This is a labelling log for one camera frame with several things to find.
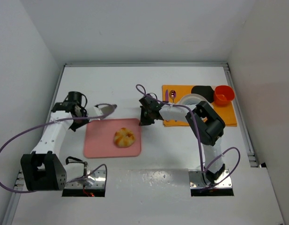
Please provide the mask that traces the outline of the metal spatula with wooden handle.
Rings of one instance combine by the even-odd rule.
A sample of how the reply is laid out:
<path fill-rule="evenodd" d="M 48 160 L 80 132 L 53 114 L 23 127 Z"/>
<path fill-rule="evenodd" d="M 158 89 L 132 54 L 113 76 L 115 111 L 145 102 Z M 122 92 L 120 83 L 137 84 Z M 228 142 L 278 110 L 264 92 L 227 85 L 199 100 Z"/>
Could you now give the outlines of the metal spatula with wooden handle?
<path fill-rule="evenodd" d="M 104 120 L 111 115 L 117 108 L 116 104 L 98 104 L 93 106 L 93 117 L 98 117 L 98 120 Z"/>

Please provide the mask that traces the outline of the round golden bread bun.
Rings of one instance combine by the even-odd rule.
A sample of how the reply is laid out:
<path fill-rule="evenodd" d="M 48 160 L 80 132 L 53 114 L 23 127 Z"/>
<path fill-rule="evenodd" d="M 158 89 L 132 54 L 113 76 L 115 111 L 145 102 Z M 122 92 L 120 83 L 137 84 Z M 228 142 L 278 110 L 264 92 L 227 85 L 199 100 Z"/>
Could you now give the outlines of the round golden bread bun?
<path fill-rule="evenodd" d="M 116 131 L 113 142 L 119 148 L 128 148 L 135 142 L 135 135 L 134 133 L 128 128 L 121 128 Z"/>

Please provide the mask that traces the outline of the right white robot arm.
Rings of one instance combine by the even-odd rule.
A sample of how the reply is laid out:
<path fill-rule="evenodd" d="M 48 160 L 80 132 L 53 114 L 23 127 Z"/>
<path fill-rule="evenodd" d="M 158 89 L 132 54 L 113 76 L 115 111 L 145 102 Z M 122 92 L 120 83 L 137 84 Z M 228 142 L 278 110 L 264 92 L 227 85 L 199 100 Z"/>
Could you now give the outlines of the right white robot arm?
<path fill-rule="evenodd" d="M 201 171 L 215 184 L 225 170 L 221 159 L 221 137 L 225 123 L 206 101 L 194 105 L 177 105 L 159 101 L 150 94 L 143 96 L 140 126 L 154 124 L 155 120 L 186 122 L 198 140 Z"/>

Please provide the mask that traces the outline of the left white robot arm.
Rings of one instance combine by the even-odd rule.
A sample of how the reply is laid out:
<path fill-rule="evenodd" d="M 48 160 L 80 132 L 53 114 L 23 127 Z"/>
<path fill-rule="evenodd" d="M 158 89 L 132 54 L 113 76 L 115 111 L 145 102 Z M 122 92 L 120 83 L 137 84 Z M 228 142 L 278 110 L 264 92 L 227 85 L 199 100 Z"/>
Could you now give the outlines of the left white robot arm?
<path fill-rule="evenodd" d="M 87 174 L 87 162 L 70 157 L 63 164 L 60 148 L 68 130 L 76 131 L 89 123 L 86 96 L 70 91 L 63 102 L 51 109 L 49 125 L 30 154 L 21 158 L 22 173 L 29 191 L 63 190 L 67 183 Z"/>

